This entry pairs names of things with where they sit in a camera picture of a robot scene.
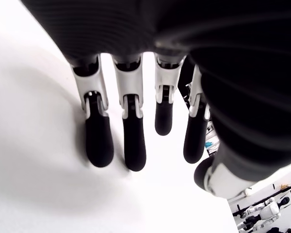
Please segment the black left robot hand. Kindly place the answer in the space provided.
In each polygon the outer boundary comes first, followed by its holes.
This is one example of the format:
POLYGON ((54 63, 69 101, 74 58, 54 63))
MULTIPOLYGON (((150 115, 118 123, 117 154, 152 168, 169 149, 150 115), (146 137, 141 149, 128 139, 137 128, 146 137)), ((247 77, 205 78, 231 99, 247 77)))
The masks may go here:
POLYGON ((112 56, 123 109, 126 166, 146 163, 143 53, 155 55, 158 134, 172 127, 173 95, 194 62, 183 155, 195 183, 230 199, 291 164, 291 0, 25 0, 71 65, 86 113, 86 153, 113 159, 102 74, 112 56))

